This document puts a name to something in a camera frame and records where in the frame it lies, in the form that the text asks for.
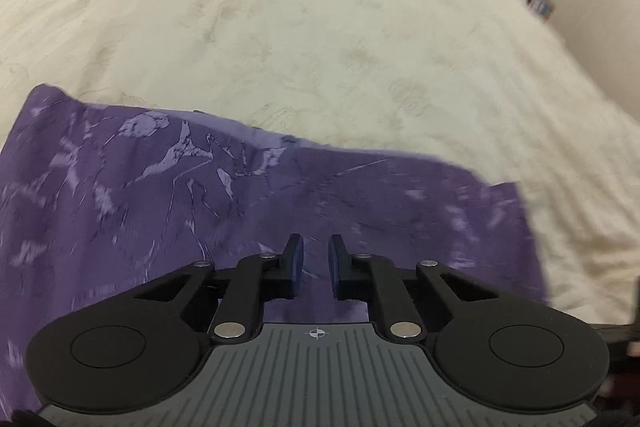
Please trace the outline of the purple patterned hooded jacket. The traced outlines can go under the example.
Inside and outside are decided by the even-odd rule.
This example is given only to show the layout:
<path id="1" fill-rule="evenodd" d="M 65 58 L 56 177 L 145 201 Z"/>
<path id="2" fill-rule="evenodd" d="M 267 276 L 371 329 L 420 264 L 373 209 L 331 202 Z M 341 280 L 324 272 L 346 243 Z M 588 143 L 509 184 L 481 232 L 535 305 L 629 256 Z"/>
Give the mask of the purple patterned hooded jacket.
<path id="1" fill-rule="evenodd" d="M 1 410 L 33 409 L 43 325 L 188 263 L 231 268 L 304 240 L 303 285 L 270 322 L 359 322 L 332 297 L 328 242 L 411 268 L 433 259 L 544 301 L 512 183 L 416 153 L 347 150 L 203 113 L 99 106 L 40 86 L 1 150 Z"/>

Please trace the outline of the cream bedspread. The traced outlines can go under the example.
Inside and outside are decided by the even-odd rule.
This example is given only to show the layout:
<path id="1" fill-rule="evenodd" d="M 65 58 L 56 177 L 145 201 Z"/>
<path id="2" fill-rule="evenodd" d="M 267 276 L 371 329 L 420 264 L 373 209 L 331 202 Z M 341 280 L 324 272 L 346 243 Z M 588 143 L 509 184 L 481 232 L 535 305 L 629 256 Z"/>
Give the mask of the cream bedspread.
<path id="1" fill-rule="evenodd" d="M 1 128 L 55 84 L 521 185 L 552 303 L 622 323 L 639 126 L 516 0 L 1 0 Z"/>

